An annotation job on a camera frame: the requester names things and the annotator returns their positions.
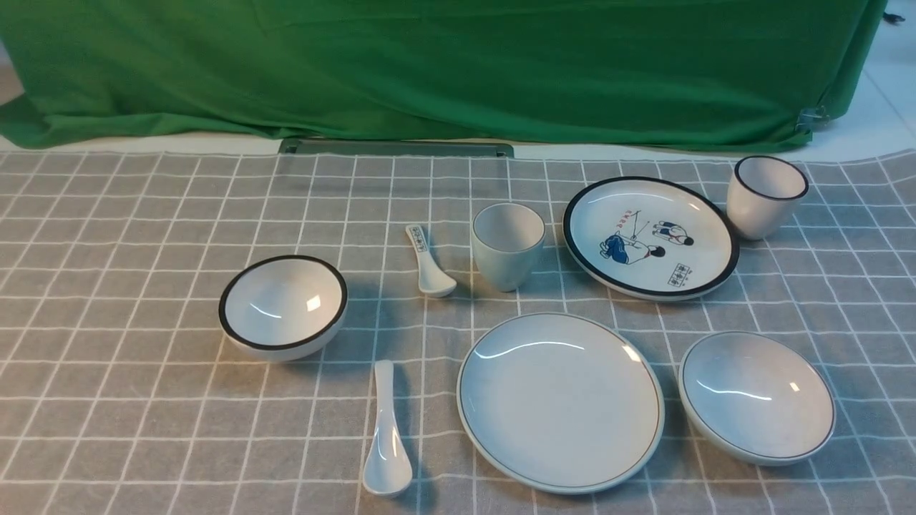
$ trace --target ceramic cup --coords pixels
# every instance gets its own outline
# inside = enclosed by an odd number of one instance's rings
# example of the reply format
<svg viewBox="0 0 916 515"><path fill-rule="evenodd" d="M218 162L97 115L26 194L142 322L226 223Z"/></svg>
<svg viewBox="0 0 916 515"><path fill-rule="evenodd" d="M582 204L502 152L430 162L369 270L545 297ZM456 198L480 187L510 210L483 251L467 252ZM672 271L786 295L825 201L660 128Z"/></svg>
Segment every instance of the ceramic cup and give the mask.
<svg viewBox="0 0 916 515"><path fill-rule="evenodd" d="M741 237L763 239L789 220L807 192L808 178L794 165L749 156L738 161L728 183L728 219Z"/></svg>
<svg viewBox="0 0 916 515"><path fill-rule="evenodd" d="M544 247L544 221L518 203L496 203L474 217L471 249L481 275L494 288L512 291L531 275Z"/></svg>

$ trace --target gray checkered tablecloth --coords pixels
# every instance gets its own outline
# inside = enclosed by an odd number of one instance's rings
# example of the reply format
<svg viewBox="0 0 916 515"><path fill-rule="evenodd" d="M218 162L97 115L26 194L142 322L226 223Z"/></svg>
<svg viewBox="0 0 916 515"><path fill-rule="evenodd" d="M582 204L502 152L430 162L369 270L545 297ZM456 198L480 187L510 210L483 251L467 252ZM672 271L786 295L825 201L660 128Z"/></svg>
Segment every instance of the gray checkered tablecloth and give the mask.
<svg viewBox="0 0 916 515"><path fill-rule="evenodd" d="M656 304L576 267L558 234L566 201L623 173L721 205L729 163L0 154L0 513L913 513L916 153L804 167L814 186L791 226L746 245L719 290ZM472 272L469 221L499 200L552 229L518 293ZM419 295L413 222L458 279L453 296ZM224 340L216 300L246 264L293 252L343 272L346 326L306 361L252 361ZM471 343L544 311L616 328L659 376L665 436L618 488L536 493L461 430ZM773 336L828 378L838 423L812 460L748 466L685 423L675 368L727 329ZM396 362L417 474L393 500L359 484L379 358Z"/></svg>

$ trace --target ceramic spoon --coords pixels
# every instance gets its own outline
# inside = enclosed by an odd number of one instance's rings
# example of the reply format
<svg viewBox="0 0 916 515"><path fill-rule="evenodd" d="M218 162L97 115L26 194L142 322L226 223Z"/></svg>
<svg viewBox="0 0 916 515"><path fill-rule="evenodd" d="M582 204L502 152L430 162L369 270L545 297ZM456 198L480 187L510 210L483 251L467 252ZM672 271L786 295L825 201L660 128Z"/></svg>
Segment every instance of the ceramic spoon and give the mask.
<svg viewBox="0 0 916 515"><path fill-rule="evenodd" d="M394 497L410 486L413 467L400 440L395 420L395 366L387 359L376 361L376 431L363 467L363 487L371 494Z"/></svg>
<svg viewBox="0 0 916 515"><path fill-rule="evenodd" d="M407 226L407 236L417 252L417 265L420 267L420 291L430 297L444 297L454 291L457 282L449 277L432 258L430 246L426 243L423 228L417 224Z"/></svg>

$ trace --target cartoon figure illustration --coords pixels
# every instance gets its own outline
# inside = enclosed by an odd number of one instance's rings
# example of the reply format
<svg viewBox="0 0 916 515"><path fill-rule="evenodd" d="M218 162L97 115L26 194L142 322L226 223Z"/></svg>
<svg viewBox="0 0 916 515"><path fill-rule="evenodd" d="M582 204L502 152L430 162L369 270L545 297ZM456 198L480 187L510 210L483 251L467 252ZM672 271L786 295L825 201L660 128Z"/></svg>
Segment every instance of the cartoon figure illustration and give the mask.
<svg viewBox="0 0 916 515"><path fill-rule="evenodd" d="M633 232L630 236L620 234L620 231L613 233L605 241L601 242L601 257L604 259L613 259L617 263L632 265L637 261L653 256L661 258L665 255L665 249L657 245L646 245L637 240L636 237L646 228L649 223L646 222L638 231L636 230L639 211L633 216Z"/></svg>
<svg viewBox="0 0 916 515"><path fill-rule="evenodd" d="M673 222L659 221L652 226L652 235L672 242L674 245L693 245L693 238L687 236L683 227Z"/></svg>

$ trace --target white plate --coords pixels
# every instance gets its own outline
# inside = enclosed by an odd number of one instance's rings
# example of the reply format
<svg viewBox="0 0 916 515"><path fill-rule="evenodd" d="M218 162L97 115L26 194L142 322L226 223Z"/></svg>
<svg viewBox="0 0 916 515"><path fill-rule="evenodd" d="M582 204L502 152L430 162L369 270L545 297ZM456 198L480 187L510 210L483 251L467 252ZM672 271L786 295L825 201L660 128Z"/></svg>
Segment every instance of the white plate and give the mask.
<svg viewBox="0 0 916 515"><path fill-rule="evenodd" d="M458 413L493 466L530 487L583 494L627 480L665 421L659 382L627 340L541 313L477 341L458 374Z"/></svg>
<svg viewBox="0 0 916 515"><path fill-rule="evenodd" d="M683 301L722 285L738 261L725 216L668 181L619 177L579 192L563 217L566 246L609 288L651 301Z"/></svg>
<svg viewBox="0 0 916 515"><path fill-rule="evenodd" d="M821 449L834 401L821 375L760 334L712 334L684 354L678 387L693 425L734 457L788 465Z"/></svg>

